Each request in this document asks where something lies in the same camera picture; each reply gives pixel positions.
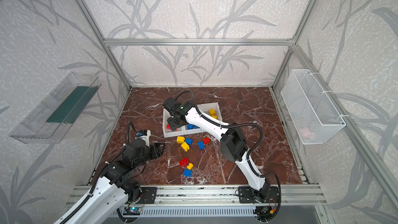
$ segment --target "black cable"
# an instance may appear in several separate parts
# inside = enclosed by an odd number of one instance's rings
[[[204,116],[204,115],[202,114],[202,112],[201,112],[201,111],[199,110],[199,108],[197,107],[197,104],[196,104],[196,101],[195,101],[195,96],[194,96],[194,94],[193,94],[192,91],[186,90],[186,91],[183,91],[183,92],[179,93],[179,94],[175,97],[175,100],[177,100],[177,99],[178,99],[181,95],[183,95],[184,93],[190,93],[190,94],[191,94],[191,96],[192,96],[192,101],[193,101],[193,105],[195,106],[195,109],[196,109],[197,113],[199,114],[199,116],[202,117],[202,118],[204,118],[204,119],[207,120],[208,122],[212,123],[213,125],[219,126],[220,128],[228,128],[228,129],[229,129],[229,128],[234,128],[234,127],[242,127],[242,126],[253,126],[253,127],[256,127],[256,128],[259,130],[259,132],[260,132],[260,137],[258,138],[258,141],[256,142],[256,144],[254,144],[254,146],[252,146],[252,147],[249,149],[249,151],[248,151],[247,154],[246,154],[246,160],[249,160],[249,159],[250,159],[250,157],[249,157],[250,153],[251,153],[252,151],[254,151],[254,149],[256,149],[256,148],[260,145],[260,143],[261,143],[261,141],[262,141],[262,139],[263,139],[263,130],[261,129],[261,127],[260,127],[259,125],[255,124],[255,123],[243,123],[243,124],[234,124],[234,125],[228,125],[228,126],[220,125],[219,123],[217,123],[217,122],[215,122],[215,121],[209,119],[208,117],[206,117],[206,116]],[[250,168],[251,168],[251,171],[253,171],[253,173],[254,173],[257,177],[267,177],[267,176],[269,176],[269,175],[271,175],[271,174],[274,174],[275,177],[276,177],[276,181],[278,182],[279,201],[278,201],[278,207],[276,208],[275,212],[273,213],[273,215],[271,216],[270,219],[267,219],[267,220],[271,220],[271,219],[272,219],[274,216],[276,216],[276,214],[278,213],[279,208],[280,208],[280,206],[281,206],[281,202],[282,202],[281,183],[280,183],[280,181],[279,181],[278,175],[277,175],[275,172],[269,172],[269,173],[267,173],[266,175],[261,175],[261,174],[257,173],[257,172],[254,170],[254,168],[253,168],[253,166],[252,166],[252,164],[251,164],[250,161],[248,162],[248,164],[249,164],[249,166],[250,166]]]
[[[209,119],[208,117],[206,117],[206,116],[204,116],[204,115],[202,114],[202,112],[201,112],[201,111],[199,110],[199,108],[197,107],[196,100],[195,100],[195,96],[194,96],[194,94],[193,94],[192,91],[186,90],[186,91],[183,91],[183,92],[179,93],[179,94],[175,97],[175,100],[177,100],[177,99],[178,99],[181,95],[183,95],[184,93],[190,93],[190,94],[191,94],[191,96],[192,96],[192,101],[193,101],[193,105],[195,106],[195,109],[196,109],[197,113],[200,115],[200,117],[204,118],[205,120],[207,120],[208,122],[212,123],[213,125],[216,125],[216,126],[218,126],[218,127],[220,127],[220,128],[227,128],[227,129],[231,129],[231,128],[234,128],[234,127],[244,127],[244,126],[252,126],[252,127],[256,127],[256,128],[258,129],[258,131],[260,132],[260,136],[259,136],[259,138],[258,138],[258,141],[257,141],[257,142],[248,150],[248,152],[246,153],[246,160],[249,160],[249,158],[250,158],[250,157],[249,157],[249,156],[250,156],[250,153],[251,153],[252,151],[254,151],[254,150],[260,145],[260,143],[261,143],[261,141],[262,141],[262,139],[263,139],[263,130],[261,129],[261,127],[260,127],[259,125],[255,124],[255,123],[232,124],[232,125],[227,125],[227,126],[225,126],[225,125],[220,125],[219,123],[213,121],[212,119]],[[249,164],[249,166],[250,166],[250,168],[251,168],[251,171],[253,171],[253,173],[254,173],[257,177],[265,177],[264,175],[261,175],[261,174],[257,173],[257,172],[254,170],[254,168],[253,168],[251,162],[248,162],[248,164]]]
[[[128,221],[126,218],[124,218],[122,216],[122,214],[120,213],[119,208],[117,208],[116,212],[117,212],[117,215],[119,216],[119,218],[123,221],[123,223],[133,223],[137,219],[137,218],[135,218],[134,221]]]
[[[147,164],[144,164],[144,167],[142,168],[142,171],[141,171],[138,175],[133,176],[132,178],[138,177],[139,175],[141,175],[142,172],[144,172],[144,169],[145,169],[146,167],[147,167]]]
[[[135,136],[137,137],[137,131],[135,130],[134,125],[132,124],[131,121],[129,121],[126,126],[126,144],[130,143],[130,127],[132,128]]]
[[[114,158],[112,158],[111,161],[110,161],[109,163],[113,162],[117,157],[119,157],[119,156],[125,151],[125,149],[126,149],[126,148],[123,147],[123,149],[122,149]],[[88,199],[90,199],[90,197],[92,197],[92,194],[93,194],[94,189],[95,189],[95,187],[96,187],[97,181],[98,181],[98,179],[100,178],[101,173],[103,172],[103,170],[104,170],[107,166],[108,166],[108,164],[106,164],[105,166],[103,166],[102,169],[101,169],[101,170],[99,171],[99,173],[97,174],[97,176],[93,179],[93,185],[91,186],[91,189],[90,189],[90,191],[89,191],[89,193],[90,193],[91,195],[87,195],[87,196],[84,198],[84,200],[79,204],[79,206],[78,206],[77,208],[75,208],[67,217],[65,217],[65,219],[63,219],[63,221],[61,221],[60,224],[65,224],[70,218],[72,218],[72,217],[75,215],[75,213],[77,213],[77,211],[79,211],[79,210],[83,207],[83,205],[88,201]]]
[[[281,183],[279,182],[279,177],[276,175],[275,172],[269,172],[265,176],[269,176],[271,174],[275,175],[276,181],[278,182],[279,201],[278,201],[278,206],[276,207],[275,212],[272,214],[271,218],[267,219],[267,221],[271,220],[272,218],[274,218],[276,216],[276,214],[279,212],[279,208],[281,207],[281,203],[282,203]]]

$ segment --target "white wire basket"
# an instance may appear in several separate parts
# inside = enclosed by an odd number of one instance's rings
[[[303,144],[323,144],[346,126],[308,69],[293,69],[281,94]]]

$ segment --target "wallpaper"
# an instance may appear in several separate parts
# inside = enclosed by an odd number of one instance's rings
[[[397,0],[320,0],[300,47],[398,179]]]
[[[285,46],[115,46],[112,52],[136,86],[269,86]]]
[[[357,153],[344,129],[323,144],[302,144],[281,97],[281,90],[292,69],[304,69],[295,54],[284,69],[275,92],[307,176],[311,183],[321,185],[336,223],[398,223],[398,212]]]
[[[86,184],[128,95],[73,0],[0,0],[0,222],[53,223]],[[9,137],[70,72],[102,86],[59,144]]]
[[[85,0],[106,38],[291,38],[309,0]]]

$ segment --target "blue lego brick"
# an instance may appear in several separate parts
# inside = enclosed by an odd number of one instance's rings
[[[192,144],[192,139],[190,139],[190,138],[185,138],[185,142],[186,142],[188,145],[191,145],[191,144]]]
[[[188,129],[188,130],[197,129],[197,128],[199,128],[199,127],[197,127],[196,125],[193,125],[193,124],[188,124],[188,125],[187,125],[187,129]]]
[[[205,148],[205,144],[203,143],[203,141],[198,142],[198,146],[199,146],[199,150],[204,149]]]
[[[185,169],[184,170],[184,173],[182,173],[184,176],[186,176],[186,177],[191,177],[191,174],[192,174],[192,171],[191,170],[189,170],[189,169]]]

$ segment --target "green mat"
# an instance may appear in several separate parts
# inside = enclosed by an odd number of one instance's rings
[[[61,103],[46,122],[73,124],[99,87],[79,86]]]

